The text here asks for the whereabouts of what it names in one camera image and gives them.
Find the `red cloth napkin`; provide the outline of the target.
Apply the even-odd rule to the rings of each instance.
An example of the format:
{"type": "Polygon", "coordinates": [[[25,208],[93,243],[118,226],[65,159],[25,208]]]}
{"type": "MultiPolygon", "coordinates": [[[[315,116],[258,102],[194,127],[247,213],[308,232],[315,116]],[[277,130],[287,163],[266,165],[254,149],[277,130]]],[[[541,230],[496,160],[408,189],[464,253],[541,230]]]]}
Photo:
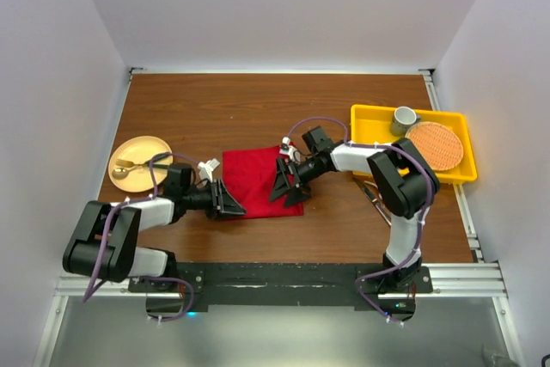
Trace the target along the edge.
{"type": "Polygon", "coordinates": [[[278,146],[224,151],[222,178],[233,198],[246,210],[240,219],[303,215],[302,204],[284,207],[283,199],[269,200],[278,156],[278,146]]]}

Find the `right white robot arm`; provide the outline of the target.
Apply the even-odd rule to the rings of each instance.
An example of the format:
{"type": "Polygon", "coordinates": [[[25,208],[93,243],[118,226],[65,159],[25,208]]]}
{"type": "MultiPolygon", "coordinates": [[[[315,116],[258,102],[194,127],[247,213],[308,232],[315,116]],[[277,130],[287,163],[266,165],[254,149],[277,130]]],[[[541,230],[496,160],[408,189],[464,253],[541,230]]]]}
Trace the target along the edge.
{"type": "Polygon", "coordinates": [[[322,129],[302,135],[309,156],[302,162],[291,154],[289,138],[281,144],[283,155],[276,160],[276,174],[269,197],[284,199],[286,208],[310,198],[309,183],[329,172],[362,172],[375,181],[382,203],[390,213],[389,243],[384,253],[387,266],[382,274],[385,286],[401,292],[413,282],[410,267],[420,264],[420,243],[425,218],[440,182],[408,138],[391,144],[334,142],[322,129]]]}

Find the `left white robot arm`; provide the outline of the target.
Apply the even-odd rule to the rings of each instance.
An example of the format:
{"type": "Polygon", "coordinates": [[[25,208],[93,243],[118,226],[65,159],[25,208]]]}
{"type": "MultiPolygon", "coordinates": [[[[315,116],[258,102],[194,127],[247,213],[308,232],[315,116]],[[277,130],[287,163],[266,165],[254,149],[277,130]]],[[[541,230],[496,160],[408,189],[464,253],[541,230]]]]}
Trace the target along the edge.
{"type": "Polygon", "coordinates": [[[178,271],[171,266],[174,255],[138,247],[138,233],[175,223],[188,211],[204,211],[209,219],[246,215],[223,180],[207,180],[197,186],[193,177],[191,165],[172,163],[161,194],[121,203],[89,201],[64,251],[63,269],[92,281],[147,277],[158,291],[172,290],[178,281],[178,271]]]}

